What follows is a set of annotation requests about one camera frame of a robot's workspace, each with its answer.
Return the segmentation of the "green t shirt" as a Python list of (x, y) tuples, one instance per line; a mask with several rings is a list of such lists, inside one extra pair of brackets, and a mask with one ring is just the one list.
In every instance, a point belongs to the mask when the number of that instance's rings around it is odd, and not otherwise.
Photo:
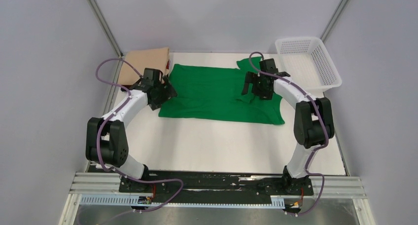
[(169, 79), (177, 96), (161, 106), (158, 116), (283, 125), (281, 96), (261, 100), (251, 92), (242, 95), (246, 73), (255, 70), (247, 58), (235, 64), (235, 68), (174, 64)]

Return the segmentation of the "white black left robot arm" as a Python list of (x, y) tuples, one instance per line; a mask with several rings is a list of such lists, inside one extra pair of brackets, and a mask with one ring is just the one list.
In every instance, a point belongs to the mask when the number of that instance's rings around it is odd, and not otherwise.
[(129, 153), (126, 128), (144, 108), (153, 111), (177, 96), (169, 77), (157, 69), (146, 68), (144, 75), (132, 85), (119, 85), (126, 96), (102, 117), (93, 117), (87, 123), (85, 156), (132, 179), (132, 186), (139, 192), (147, 191), (151, 179), (145, 175), (148, 167), (136, 161)]

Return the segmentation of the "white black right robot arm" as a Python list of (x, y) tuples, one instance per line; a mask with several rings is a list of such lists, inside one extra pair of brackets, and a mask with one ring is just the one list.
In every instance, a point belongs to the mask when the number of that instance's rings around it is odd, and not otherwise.
[(318, 98), (293, 81), (287, 72), (279, 72), (274, 59), (262, 59), (255, 72), (247, 72), (242, 94), (252, 92), (262, 100), (279, 95), (295, 110), (293, 133), (297, 146), (283, 173), (281, 187), (294, 194), (301, 188), (300, 178), (310, 175), (309, 166), (317, 151), (328, 146), (335, 129), (331, 102)]

